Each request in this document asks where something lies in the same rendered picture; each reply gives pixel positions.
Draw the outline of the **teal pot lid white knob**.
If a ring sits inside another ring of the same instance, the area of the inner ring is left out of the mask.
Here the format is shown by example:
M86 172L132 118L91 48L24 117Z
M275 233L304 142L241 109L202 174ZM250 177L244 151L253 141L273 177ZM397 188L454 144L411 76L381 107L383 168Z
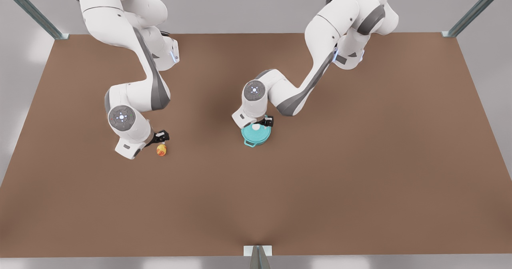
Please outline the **teal pot lid white knob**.
M245 141L249 143L264 143L271 134L272 127L265 127L260 124L250 124L241 129Z

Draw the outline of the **teal pot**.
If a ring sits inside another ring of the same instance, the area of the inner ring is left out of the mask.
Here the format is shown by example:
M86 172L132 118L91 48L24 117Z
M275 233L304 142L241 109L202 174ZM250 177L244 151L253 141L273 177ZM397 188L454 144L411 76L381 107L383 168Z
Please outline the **teal pot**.
M244 144L249 147L256 147L264 144L271 134L271 127L260 127L258 130L254 130L248 126L241 130L241 134L244 138Z

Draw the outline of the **silver frame post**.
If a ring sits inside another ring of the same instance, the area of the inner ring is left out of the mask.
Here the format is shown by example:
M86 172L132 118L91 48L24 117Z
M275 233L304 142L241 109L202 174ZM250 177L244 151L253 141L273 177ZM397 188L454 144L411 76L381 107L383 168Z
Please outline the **silver frame post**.
M456 38L459 36L493 2L494 0L478 0L450 30L441 32L442 37Z
M250 256L249 269L271 269L268 256L272 256L272 245L245 245L243 256Z
M38 10L29 0L13 0L23 9L42 29L44 29L54 40L67 40L69 34L63 34L51 21Z

